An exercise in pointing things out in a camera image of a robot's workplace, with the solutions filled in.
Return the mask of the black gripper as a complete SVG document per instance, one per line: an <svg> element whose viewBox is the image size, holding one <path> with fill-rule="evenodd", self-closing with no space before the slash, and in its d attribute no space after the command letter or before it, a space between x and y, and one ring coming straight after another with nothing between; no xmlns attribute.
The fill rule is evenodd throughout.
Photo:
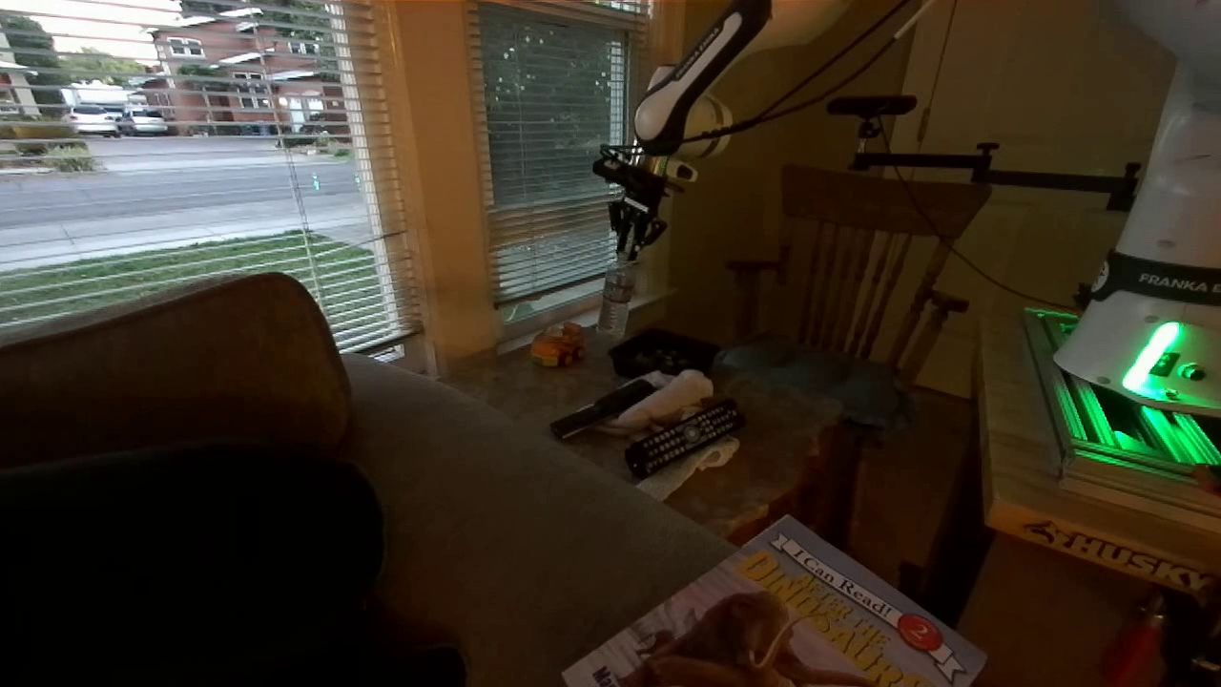
<svg viewBox="0 0 1221 687"><path fill-rule="evenodd" d="M659 220L663 185L639 164L613 164L610 185L621 186L621 197L610 207L617 257L639 258L663 234L663 220Z"/></svg>

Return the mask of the magazine on sofa arm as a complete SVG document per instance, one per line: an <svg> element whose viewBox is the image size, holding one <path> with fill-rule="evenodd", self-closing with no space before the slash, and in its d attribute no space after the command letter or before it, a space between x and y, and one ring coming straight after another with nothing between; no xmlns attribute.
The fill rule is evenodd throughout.
<svg viewBox="0 0 1221 687"><path fill-rule="evenodd" d="M784 517L563 672L566 687L973 687L989 658Z"/></svg>

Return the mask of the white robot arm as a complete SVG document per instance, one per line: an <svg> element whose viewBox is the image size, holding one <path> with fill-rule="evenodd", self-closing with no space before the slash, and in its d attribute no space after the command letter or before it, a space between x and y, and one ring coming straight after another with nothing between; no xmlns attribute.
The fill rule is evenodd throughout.
<svg viewBox="0 0 1221 687"><path fill-rule="evenodd" d="M691 134L705 90L750 54L830 36L856 0L733 0L695 50L653 76L633 139L606 146L592 172L626 191L621 210L653 220L671 186L695 181ZM1089 308L1054 363L1131 400L1221 412L1221 0L1111 0L1131 28L1177 57L1150 172Z"/></svg>

